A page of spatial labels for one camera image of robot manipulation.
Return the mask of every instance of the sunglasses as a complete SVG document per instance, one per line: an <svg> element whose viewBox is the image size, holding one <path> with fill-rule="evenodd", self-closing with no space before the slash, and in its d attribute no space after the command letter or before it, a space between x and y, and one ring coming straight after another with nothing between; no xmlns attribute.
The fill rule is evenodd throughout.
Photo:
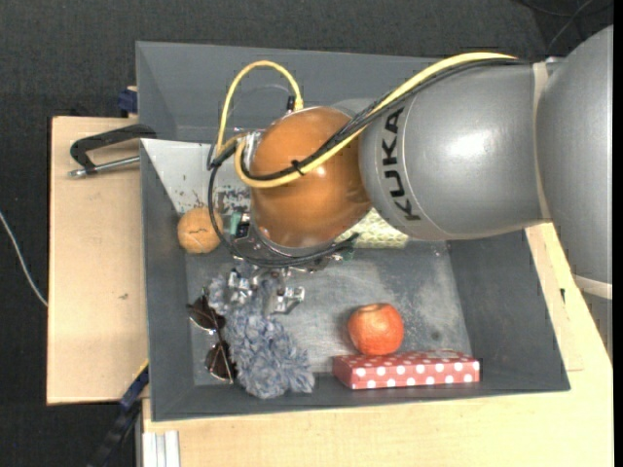
<svg viewBox="0 0 623 467"><path fill-rule="evenodd" d="M237 375L236 365L230 358L230 347L221 336L221 329L225 327L225 318L219 315L207 302L207 295L203 293L194 303L187 306L191 319L211 335L216 334L218 341L205 355L205 367L213 377L234 382Z"/></svg>

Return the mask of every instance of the wooden table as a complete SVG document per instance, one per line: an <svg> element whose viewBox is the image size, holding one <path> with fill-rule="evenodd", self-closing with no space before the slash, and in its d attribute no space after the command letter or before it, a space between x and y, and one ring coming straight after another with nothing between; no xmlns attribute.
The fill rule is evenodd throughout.
<svg viewBox="0 0 623 467"><path fill-rule="evenodd" d="M131 123L54 120L51 405L119 399L147 356L138 171L66 176L73 140ZM152 422L145 398L142 430L179 431L183 467L613 464L612 366L554 228L527 236L571 391L174 422Z"/></svg>

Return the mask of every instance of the wooden board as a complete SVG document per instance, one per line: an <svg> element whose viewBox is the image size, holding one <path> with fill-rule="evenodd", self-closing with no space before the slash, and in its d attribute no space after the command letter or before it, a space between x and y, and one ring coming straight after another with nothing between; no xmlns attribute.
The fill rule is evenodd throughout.
<svg viewBox="0 0 623 467"><path fill-rule="evenodd" d="M147 358L138 164L88 178L71 144L132 120L53 121L50 195L48 403L118 400ZM138 154L138 142L92 153Z"/></svg>

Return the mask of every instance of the yellow cable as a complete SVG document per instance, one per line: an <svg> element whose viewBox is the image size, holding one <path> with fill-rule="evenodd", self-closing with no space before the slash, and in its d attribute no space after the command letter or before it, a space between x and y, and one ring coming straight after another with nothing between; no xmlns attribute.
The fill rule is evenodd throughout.
<svg viewBox="0 0 623 467"><path fill-rule="evenodd" d="M405 83L403 83L398 88L396 88L396 90L394 90L383 102L380 102L379 105L375 107L371 111L370 114L373 114L379 111L380 109L383 109L387 104L392 102L394 99L398 98L400 95L412 90L413 88L415 88L417 85L419 85L426 79L443 71L444 69L448 69L450 67L454 67L459 64L464 64L466 62L474 62L478 60L488 60L488 59L494 59L494 58L514 59L516 57L512 55L505 55L505 54L474 52L470 54L455 55L453 57L440 60L439 62L436 62L432 64L431 66L425 68L424 70L416 74L413 78L407 80ZM248 185L249 187L254 187L256 189L269 189L272 187L278 187L280 185L291 183L295 181L296 179L300 178L301 176L303 176L304 174L309 173L310 171L314 171L321 164L327 162L333 156L338 154L342 149L344 149L344 147L346 147L350 142L352 142L352 140L354 140L357 136L359 136L359 134L364 129L365 127L356 131L350 137L346 138L345 140L340 142L338 145L336 145L333 149L327 151L326 153L319 156L317 159L310 162L309 164L302 166L300 168L301 170L300 173L298 171L294 171L288 175L280 176L273 180L256 180L254 178L249 178L248 176L244 174L244 172L242 171L241 160L242 160L242 153L245 147L245 142L244 140L242 140L236 148L236 155L235 155L235 161L234 161L234 164L236 167L236 173L238 174L238 177L240 178L240 180L242 180L244 184Z"/></svg>
<svg viewBox="0 0 623 467"><path fill-rule="evenodd" d="M225 103L223 104L223 112L221 114L221 123L218 129L218 134L216 136L216 142L214 146L214 155L218 156L223 152L225 147L223 146L223 137L225 136L225 126L227 125L227 113L230 110L230 103L232 101L232 97L234 96L234 91L238 86L238 83L242 80L242 78L248 74L251 70L257 67L272 67L279 73L281 73L285 79L290 82L292 89L294 90L294 110L298 111L299 109L303 109L303 96L301 95L301 90L299 89L299 85L296 83L294 77L290 74L290 72L285 69L282 65L277 64L276 62L272 62L270 60L258 60L256 62L251 62L246 65L240 72L236 75L232 84L230 85L227 95L225 97Z"/></svg>

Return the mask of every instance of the black cable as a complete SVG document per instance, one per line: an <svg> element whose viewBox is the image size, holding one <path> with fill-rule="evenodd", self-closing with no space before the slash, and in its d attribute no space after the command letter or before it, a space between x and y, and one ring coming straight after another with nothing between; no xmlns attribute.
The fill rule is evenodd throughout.
<svg viewBox="0 0 623 467"><path fill-rule="evenodd" d="M225 245L232 256L238 256L243 258L247 263L255 265L261 268L288 268L288 267L299 267L302 265L306 265L315 260L321 260L322 258L329 256L338 252L350 252L354 248L354 242L359 237L358 233L354 233L351 237L342 242L337 242L329 247L321 251L317 251L315 253L310 253L304 256L291 257L286 256L279 251L275 251L279 255L283 256L282 259L279 260L270 260L266 258L255 258L251 256L247 256L243 254L229 239L225 237L223 232L218 226L216 222L216 215L214 214L214 183L216 181L216 173L220 168L219 165L215 165L212 167L210 172L210 178L207 186L207 210L210 216L210 221L212 222L212 227L216 231L221 242Z"/></svg>
<svg viewBox="0 0 623 467"><path fill-rule="evenodd" d="M551 53L551 50L552 50L552 47L554 46L554 44L561 38L561 36L563 36L563 33L565 31L567 31L567 29L575 22L577 16L579 16L579 14L581 14L581 12L584 9L589 7L595 1L596 0L588 0L588 1L584 2L580 7L578 7L578 9L575 11L574 15L570 17L570 19L567 21L567 23L560 29L560 31L558 33L556 33L556 36L554 36L554 38L552 38L552 40L549 42L549 45L547 47L547 52L546 52L548 55Z"/></svg>
<svg viewBox="0 0 623 467"><path fill-rule="evenodd" d="M280 178L282 176L287 176L287 175L292 174L294 172L299 172L300 173L301 172L301 167L305 167L308 164L314 162L316 159L318 159L319 157L321 157L322 155L326 154L328 151L333 149L337 144L339 144L339 143L343 142L344 140L346 140L353 133L355 133L356 131L362 129L363 127L367 126L368 124L372 123L375 119L377 119L378 117L382 116L387 111L393 109L400 102L404 101L405 98L407 98L407 97L409 97L411 95L414 95L414 94L418 93L419 91L425 90L428 87L430 87L430 86L432 86L432 85L434 85L434 84L436 84L436 83L438 83L438 82L440 82L440 81L442 81L442 80L444 80L444 79L446 79L446 78L448 78L450 76L454 76L454 75L456 75L458 73L461 73L461 72L464 72L464 71L467 71L467 70L470 70L470 69L475 69L475 68L483 67L483 66L486 66L486 65L510 65L510 64L522 64L522 63L526 63L526 62L522 61L520 59L493 58L493 59L478 60L478 61L475 61L475 62L469 62L469 63L465 63L465 64L460 64L458 66L455 66L455 67L452 67L452 68L449 68L449 69L445 69L443 71L440 71L436 75L427 78L422 83L416 85L412 89L410 89L410 90L406 91L405 93L403 93L402 95L398 96L397 98L392 100L390 103L388 103L382 109L379 109L375 113L370 114L373 109L375 109L381 102L383 102L385 99L387 99L387 97L393 92L393 90L388 92L388 93L386 93L382 97L376 99L372 104L370 104L364 110L362 110L361 112L357 113L348 123L346 123L342 128L340 128L336 133L334 133L331 136L331 138L329 138L318 149L316 149L315 152L313 152L312 154L310 154L309 156L304 158L302 161L299 161L296 164L296 166L295 165L290 165L290 166L287 166L287 167L283 168L280 171L276 171L276 172L270 173L270 174L251 175L249 170L248 170L248 168L245 167L244 163L242 162L240 164L242 173L247 178L251 178L251 179L254 179L254 180L260 180L260 181L275 180L276 178Z"/></svg>
<svg viewBox="0 0 623 467"><path fill-rule="evenodd" d="M549 52L551 51L552 46L554 45L554 43L556 43L560 37L563 35L563 33L573 24L575 26L575 29L577 31L578 36L580 37L581 41L586 41L587 37L586 37L586 33L584 32L581 20L584 18L589 18L591 16L595 16L597 14L600 14L606 10L608 10L610 7L613 7L614 5L614 0L610 1L609 3L607 3L606 5L604 5L603 7L599 7L599 9L596 9L595 11L592 11L590 13L583 13L583 11L588 8L591 4L593 4L595 1L597 0L587 0L586 2L580 4L580 0L575 0L575 11L573 11L572 13L567 13L567 12L559 12L559 11L553 11L551 9L545 9L544 7L540 7L536 4L534 4L533 2L531 2L530 0L511 0L512 2L521 4L525 7L528 7L529 9L539 12L541 14L544 14L546 16L552 16L555 18L568 18L569 21L561 28L561 30L556 34L556 36L554 37L554 39L550 42L549 47L547 48L547 53L549 54Z"/></svg>

